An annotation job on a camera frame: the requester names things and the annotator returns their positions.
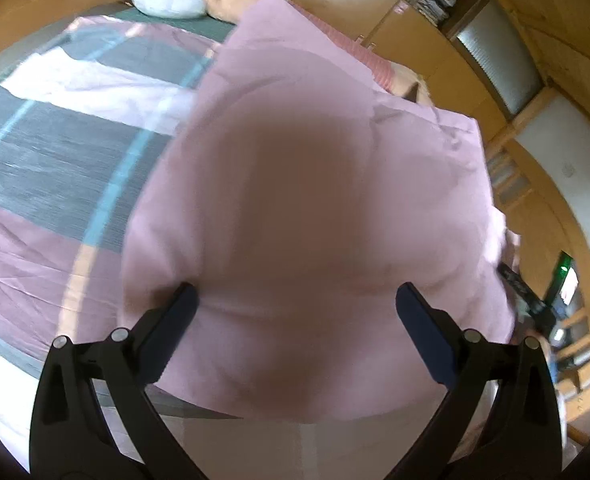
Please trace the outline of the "striped plush doll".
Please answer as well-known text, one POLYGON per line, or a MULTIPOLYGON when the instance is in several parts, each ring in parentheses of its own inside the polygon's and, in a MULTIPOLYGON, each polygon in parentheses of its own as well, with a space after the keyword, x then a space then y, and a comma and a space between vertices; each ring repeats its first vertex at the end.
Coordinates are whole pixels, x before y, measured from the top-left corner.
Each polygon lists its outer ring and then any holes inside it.
MULTIPOLYGON (((259 0, 204 0, 207 14, 237 24, 259 0)), ((394 10, 400 0, 285 0, 295 6, 338 47, 369 67, 375 82, 393 96, 433 104, 423 78, 410 68, 385 60, 366 47, 365 38, 394 10)))

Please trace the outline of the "pink and black jacket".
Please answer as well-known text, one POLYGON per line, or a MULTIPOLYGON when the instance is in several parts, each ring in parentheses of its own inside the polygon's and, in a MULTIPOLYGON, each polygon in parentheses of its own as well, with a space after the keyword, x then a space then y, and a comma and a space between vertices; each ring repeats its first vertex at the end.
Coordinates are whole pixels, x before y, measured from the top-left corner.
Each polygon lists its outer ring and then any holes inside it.
POLYGON ((120 320, 191 283, 161 389, 244 418, 384 414, 440 394, 401 284, 510 339, 503 229, 475 119, 392 96, 289 3, 259 0, 132 211, 120 320))

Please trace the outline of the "plaid bed sheet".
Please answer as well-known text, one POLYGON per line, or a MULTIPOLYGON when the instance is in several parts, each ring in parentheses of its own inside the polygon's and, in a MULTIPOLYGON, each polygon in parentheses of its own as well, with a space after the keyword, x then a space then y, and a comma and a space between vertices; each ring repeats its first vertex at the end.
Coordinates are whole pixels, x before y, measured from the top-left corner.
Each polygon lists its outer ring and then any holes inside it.
POLYGON ((118 324, 129 216, 230 32, 84 16, 0 77, 0 440, 18 463, 53 340, 118 324))

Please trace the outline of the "green lit device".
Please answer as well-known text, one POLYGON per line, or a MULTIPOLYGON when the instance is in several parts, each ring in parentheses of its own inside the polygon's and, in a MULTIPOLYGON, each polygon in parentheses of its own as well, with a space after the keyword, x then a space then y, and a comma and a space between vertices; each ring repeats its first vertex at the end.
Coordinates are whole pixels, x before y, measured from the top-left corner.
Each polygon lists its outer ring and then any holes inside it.
POLYGON ((560 252, 544 299, 544 303, 553 310, 559 320, 571 316, 570 309, 573 307, 579 287, 580 277, 575 260, 567 252, 560 252))

